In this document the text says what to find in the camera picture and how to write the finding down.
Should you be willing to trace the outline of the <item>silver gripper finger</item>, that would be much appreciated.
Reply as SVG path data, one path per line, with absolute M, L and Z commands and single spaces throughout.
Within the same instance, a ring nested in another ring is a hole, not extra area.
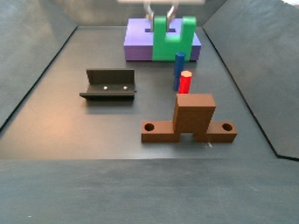
M 166 18 L 166 29 L 169 28 L 169 24 L 173 21 L 173 19 L 174 19 L 174 15 L 176 15 L 177 9 L 178 9 L 178 4 L 177 3 L 172 3 L 172 7 L 168 10 L 166 16 L 165 16 L 165 18 Z
M 145 13 L 145 18 L 149 20 L 149 21 L 153 21 L 154 19 L 154 12 L 150 8 L 150 2 L 144 2 L 144 13 Z

